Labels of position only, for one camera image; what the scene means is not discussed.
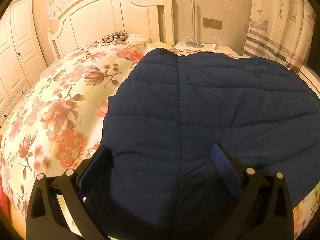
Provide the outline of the wall switch plate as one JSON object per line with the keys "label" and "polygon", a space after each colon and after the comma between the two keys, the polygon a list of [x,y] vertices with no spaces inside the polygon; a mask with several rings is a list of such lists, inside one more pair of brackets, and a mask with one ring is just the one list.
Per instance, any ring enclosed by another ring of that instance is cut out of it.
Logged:
{"label": "wall switch plate", "polygon": [[210,29],[216,29],[216,30],[222,30],[222,21],[214,20],[211,18],[203,18],[203,27],[210,28]]}

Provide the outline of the white wooden footboard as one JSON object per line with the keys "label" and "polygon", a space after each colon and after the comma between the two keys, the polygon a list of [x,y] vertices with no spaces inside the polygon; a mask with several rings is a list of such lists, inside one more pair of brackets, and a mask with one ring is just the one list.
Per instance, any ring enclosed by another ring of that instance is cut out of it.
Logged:
{"label": "white wooden footboard", "polygon": [[314,70],[312,70],[310,67],[301,66],[298,76],[319,96],[319,76]]}

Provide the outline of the white wardrobe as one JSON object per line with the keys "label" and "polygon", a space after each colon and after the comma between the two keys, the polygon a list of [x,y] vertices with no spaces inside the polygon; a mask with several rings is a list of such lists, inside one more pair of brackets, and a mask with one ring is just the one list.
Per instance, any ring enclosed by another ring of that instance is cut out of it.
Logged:
{"label": "white wardrobe", "polygon": [[1,126],[46,68],[32,0],[13,0],[1,18]]}

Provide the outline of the floral pillow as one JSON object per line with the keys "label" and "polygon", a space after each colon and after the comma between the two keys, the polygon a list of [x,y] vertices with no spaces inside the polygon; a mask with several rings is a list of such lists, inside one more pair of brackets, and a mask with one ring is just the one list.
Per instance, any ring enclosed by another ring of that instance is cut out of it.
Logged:
{"label": "floral pillow", "polygon": [[118,42],[123,41],[128,37],[128,34],[124,31],[117,31],[111,34],[108,34],[106,36],[103,36],[96,40],[96,43],[112,43],[112,42]]}

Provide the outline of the white desk lamp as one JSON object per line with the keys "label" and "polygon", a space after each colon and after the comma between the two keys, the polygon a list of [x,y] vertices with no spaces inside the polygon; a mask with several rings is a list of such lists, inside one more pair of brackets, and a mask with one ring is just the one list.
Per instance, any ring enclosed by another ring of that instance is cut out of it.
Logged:
{"label": "white desk lamp", "polygon": [[204,44],[196,40],[196,15],[195,15],[195,0],[191,0],[191,23],[192,33],[187,39],[186,45],[191,48],[203,48]]}

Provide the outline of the white nightstand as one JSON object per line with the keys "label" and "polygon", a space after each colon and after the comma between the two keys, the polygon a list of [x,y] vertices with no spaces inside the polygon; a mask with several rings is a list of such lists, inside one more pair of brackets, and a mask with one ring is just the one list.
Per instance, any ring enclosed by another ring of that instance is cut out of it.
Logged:
{"label": "white nightstand", "polygon": [[200,50],[200,51],[209,51],[209,52],[214,52],[214,53],[223,53],[226,55],[238,56],[238,54],[234,50],[232,50],[230,47],[222,46],[222,45],[219,45],[217,49],[214,49],[212,47],[212,45],[205,43],[204,47],[194,48],[194,47],[187,46],[185,43],[177,42],[175,45],[175,48],[179,49],[179,50]]}

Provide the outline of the white wooden headboard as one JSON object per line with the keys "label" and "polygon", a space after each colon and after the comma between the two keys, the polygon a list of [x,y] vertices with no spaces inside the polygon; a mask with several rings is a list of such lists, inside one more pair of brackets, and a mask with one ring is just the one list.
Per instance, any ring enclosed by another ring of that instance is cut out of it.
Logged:
{"label": "white wooden headboard", "polygon": [[47,30],[55,59],[116,31],[175,43],[172,0],[75,0],[56,20],[58,30]]}

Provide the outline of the floral quilt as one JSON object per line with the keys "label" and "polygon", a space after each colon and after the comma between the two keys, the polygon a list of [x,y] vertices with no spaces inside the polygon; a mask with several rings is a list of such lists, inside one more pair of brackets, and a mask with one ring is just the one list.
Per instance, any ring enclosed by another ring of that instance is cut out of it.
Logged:
{"label": "floral quilt", "polygon": [[[26,237],[33,184],[39,173],[54,177],[76,169],[103,144],[108,100],[140,60],[157,47],[136,39],[77,48],[54,62],[17,104],[1,129],[1,179],[7,215]],[[178,56],[193,52],[169,49]],[[297,239],[319,210],[319,182],[292,205]]]}

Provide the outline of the navy blue puffer jacket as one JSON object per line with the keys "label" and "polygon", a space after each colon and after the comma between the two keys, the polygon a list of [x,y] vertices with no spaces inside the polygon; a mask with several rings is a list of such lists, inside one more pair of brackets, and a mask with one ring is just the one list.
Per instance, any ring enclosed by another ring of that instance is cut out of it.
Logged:
{"label": "navy blue puffer jacket", "polygon": [[112,153],[86,205],[117,239],[208,239],[236,204],[214,165],[216,143],[265,175],[292,205],[319,182],[319,98],[260,57],[147,53],[108,100]]}

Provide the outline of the ship print curtain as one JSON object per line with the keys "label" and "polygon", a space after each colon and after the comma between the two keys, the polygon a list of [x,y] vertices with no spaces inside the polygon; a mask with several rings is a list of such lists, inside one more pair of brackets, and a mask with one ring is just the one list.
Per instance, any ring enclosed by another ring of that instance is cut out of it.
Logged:
{"label": "ship print curtain", "polygon": [[244,55],[298,72],[311,47],[315,20],[308,0],[252,0]]}

